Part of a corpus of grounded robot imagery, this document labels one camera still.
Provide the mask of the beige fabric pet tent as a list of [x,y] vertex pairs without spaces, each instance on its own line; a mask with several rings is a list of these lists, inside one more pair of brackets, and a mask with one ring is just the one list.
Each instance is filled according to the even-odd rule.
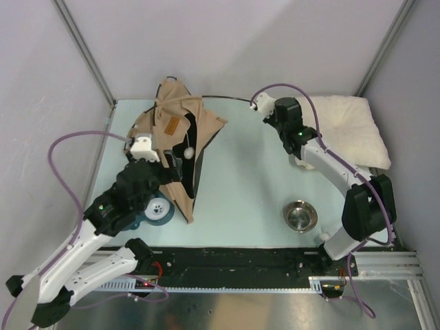
[[[187,223],[192,223],[204,151],[228,121],[206,109],[202,97],[192,94],[141,113],[136,120],[135,135],[153,134],[157,153],[165,167],[168,164],[164,150],[172,150],[182,160],[181,181],[163,185],[159,191],[173,202]],[[184,150],[188,147],[195,150],[192,159],[184,158]]]

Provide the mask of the black tent pole front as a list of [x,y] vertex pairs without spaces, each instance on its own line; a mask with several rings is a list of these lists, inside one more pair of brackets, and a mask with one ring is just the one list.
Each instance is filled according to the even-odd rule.
[[191,93],[182,81],[177,77],[167,76],[157,87],[154,107],[163,106],[170,100],[180,99],[190,95]]

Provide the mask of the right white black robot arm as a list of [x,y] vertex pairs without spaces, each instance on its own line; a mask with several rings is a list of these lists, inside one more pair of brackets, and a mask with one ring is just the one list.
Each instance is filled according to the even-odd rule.
[[261,93],[255,100],[263,121],[274,127],[289,155],[311,164],[344,197],[342,225],[321,246],[319,270],[332,276],[342,268],[342,258],[373,234],[391,230],[397,218],[393,186],[386,175],[373,176],[324,145],[317,130],[303,123],[302,109],[295,98],[274,99]]

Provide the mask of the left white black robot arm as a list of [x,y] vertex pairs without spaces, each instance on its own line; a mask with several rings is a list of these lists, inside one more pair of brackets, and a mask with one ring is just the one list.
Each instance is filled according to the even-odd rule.
[[96,197],[85,211],[79,231],[57,249],[50,261],[31,274],[11,276],[6,286],[15,297],[2,329],[46,328],[61,320],[85,295],[116,277],[145,274],[153,264],[153,252],[141,239],[129,239],[110,257],[85,269],[80,266],[105,243],[131,226],[146,210],[160,186],[182,179],[182,160],[171,150],[168,164],[133,160],[116,176],[110,189]]

